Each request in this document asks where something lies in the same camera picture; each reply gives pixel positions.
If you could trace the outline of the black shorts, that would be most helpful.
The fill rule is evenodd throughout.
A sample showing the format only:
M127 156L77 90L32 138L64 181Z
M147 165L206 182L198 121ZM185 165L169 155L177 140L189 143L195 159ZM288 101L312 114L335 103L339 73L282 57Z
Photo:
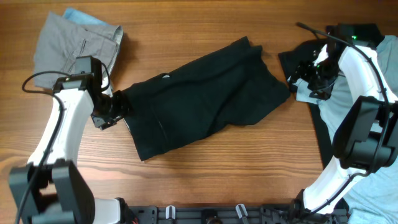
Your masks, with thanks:
M125 117L140 160L205 139L226 125L254 125L290 92L263 62L262 47L242 37L124 93Z

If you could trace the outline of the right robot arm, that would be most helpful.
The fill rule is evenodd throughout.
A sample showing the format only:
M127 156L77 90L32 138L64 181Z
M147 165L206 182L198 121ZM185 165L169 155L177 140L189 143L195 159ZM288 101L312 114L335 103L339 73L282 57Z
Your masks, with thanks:
M350 89L353 105L333 136L333 155L319 178L292 202L290 220L325 222L352 187L391 166L397 159L397 97L377 63L376 43L354 24L330 26L326 31L301 22L297 26L315 37L327 37L315 60L301 62L289 82L308 81L310 97L326 99L339 73Z

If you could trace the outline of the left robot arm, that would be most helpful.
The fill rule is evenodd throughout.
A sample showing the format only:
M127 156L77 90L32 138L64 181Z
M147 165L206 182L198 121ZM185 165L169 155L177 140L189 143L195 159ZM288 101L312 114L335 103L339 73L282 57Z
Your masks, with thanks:
M105 93L106 73L106 65L92 56L78 57L73 74L60 73L38 146L24 167L9 174L16 223L138 223L123 198L95 198L76 166L88 118L104 130L132 111L123 92Z

